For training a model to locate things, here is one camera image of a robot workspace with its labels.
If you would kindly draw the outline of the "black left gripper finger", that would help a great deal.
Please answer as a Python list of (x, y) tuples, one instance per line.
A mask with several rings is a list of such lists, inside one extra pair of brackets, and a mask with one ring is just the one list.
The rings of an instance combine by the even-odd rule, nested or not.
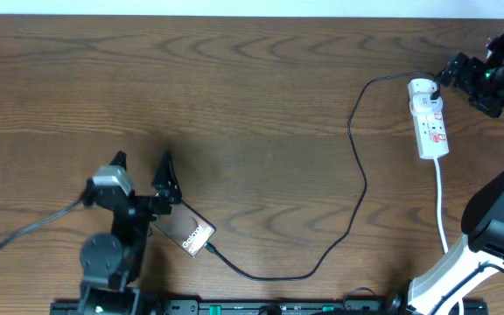
[(182, 202), (182, 192), (174, 171), (172, 154), (168, 150), (161, 157), (151, 186), (157, 191), (158, 197), (165, 198), (169, 203)]
[(120, 167), (124, 171), (126, 171), (127, 170), (127, 154), (124, 151), (119, 150), (115, 154), (115, 156), (113, 157), (113, 159), (111, 160), (109, 165)]

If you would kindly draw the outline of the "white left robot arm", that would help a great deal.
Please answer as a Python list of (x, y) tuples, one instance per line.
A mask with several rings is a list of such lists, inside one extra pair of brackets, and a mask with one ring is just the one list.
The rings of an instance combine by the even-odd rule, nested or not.
[(85, 207), (98, 206), (113, 214), (108, 233), (89, 237), (80, 250), (83, 278), (78, 314), (161, 314), (158, 297), (130, 286), (140, 275), (151, 223), (172, 213), (182, 192), (165, 152), (151, 186), (154, 195), (138, 195), (127, 173), (127, 154), (118, 151), (113, 160), (87, 180), (81, 194)]

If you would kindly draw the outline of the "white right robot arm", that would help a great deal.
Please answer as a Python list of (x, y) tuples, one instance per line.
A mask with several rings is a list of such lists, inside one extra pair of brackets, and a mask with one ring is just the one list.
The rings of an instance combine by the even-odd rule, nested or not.
[[(504, 109), (504, 33), (489, 41), (485, 60), (459, 52), (434, 82), (409, 84), (410, 111), (420, 138), (435, 144), (445, 140), (432, 128), (439, 119), (433, 101), (441, 87), (465, 92), (471, 106), (497, 118)], [(426, 273), (410, 281), (398, 300), (403, 314), (447, 314), (481, 282), (497, 272), (504, 274), (504, 171), (476, 192), (461, 219), (462, 235)]]

